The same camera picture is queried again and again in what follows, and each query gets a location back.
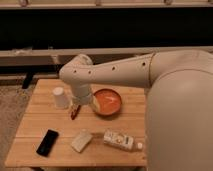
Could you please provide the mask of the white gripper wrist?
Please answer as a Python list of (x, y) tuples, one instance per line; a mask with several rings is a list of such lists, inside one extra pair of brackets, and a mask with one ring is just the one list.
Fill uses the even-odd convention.
[(82, 85), (71, 85), (70, 86), (72, 91), (72, 101), (74, 104), (78, 105), (76, 111), (76, 105), (71, 106), (71, 119), (73, 120), (79, 114), (81, 105), (88, 105), (92, 101), (92, 89), (89, 84), (82, 84)]

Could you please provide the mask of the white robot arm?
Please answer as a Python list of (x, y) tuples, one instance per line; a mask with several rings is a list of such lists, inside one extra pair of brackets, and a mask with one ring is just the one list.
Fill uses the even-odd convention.
[(213, 171), (213, 54), (168, 51), (99, 65), (80, 54), (59, 77), (80, 104), (91, 84), (146, 88), (148, 171)]

